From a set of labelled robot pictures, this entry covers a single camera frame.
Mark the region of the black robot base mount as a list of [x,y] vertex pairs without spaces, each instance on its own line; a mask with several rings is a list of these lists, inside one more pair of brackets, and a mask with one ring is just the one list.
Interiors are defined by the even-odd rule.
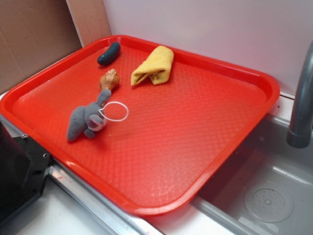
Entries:
[[38,200],[51,154],[31,137],[12,137],[0,124],[0,225]]

